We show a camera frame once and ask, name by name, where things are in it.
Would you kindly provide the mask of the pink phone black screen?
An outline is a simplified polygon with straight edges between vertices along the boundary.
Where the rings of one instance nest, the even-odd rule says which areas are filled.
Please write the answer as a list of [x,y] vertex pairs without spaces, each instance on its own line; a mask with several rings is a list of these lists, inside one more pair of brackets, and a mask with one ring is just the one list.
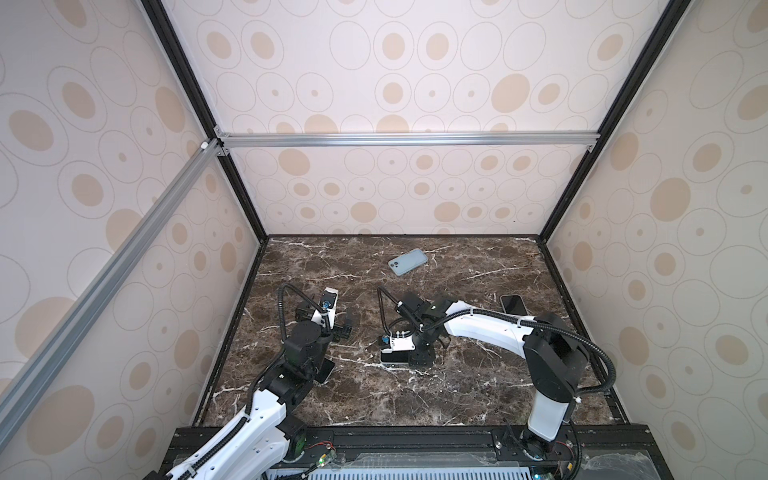
[[517,294],[502,295],[500,297],[502,311],[508,315],[527,316],[528,310],[523,298]]

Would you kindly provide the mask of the dark blue phone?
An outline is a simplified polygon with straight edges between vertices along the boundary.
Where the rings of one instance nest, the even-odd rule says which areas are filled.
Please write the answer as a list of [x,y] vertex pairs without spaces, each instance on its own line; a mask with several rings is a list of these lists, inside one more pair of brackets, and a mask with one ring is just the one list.
[[410,351],[384,351],[380,352],[380,362],[386,367],[408,367],[410,365]]

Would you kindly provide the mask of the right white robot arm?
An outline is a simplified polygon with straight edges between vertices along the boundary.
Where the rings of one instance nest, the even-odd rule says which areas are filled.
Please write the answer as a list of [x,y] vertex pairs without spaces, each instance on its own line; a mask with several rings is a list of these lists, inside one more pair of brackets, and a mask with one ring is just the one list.
[[535,388],[522,439],[542,446],[556,440],[581,396],[579,383],[589,364],[586,346],[560,317],[513,315],[453,299],[430,303],[412,294],[397,303],[396,311],[393,324],[406,328],[391,328],[381,337],[382,362],[430,367],[434,345],[444,337],[469,338],[516,354],[525,360]]

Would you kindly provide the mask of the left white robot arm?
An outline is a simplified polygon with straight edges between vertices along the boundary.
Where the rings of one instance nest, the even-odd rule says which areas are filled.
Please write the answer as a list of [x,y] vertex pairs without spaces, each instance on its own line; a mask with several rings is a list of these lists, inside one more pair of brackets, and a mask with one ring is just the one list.
[[251,384],[245,407],[197,451],[148,479],[258,479],[303,449],[301,426],[289,414],[334,368],[337,297],[326,293],[312,318],[294,325],[278,358]]

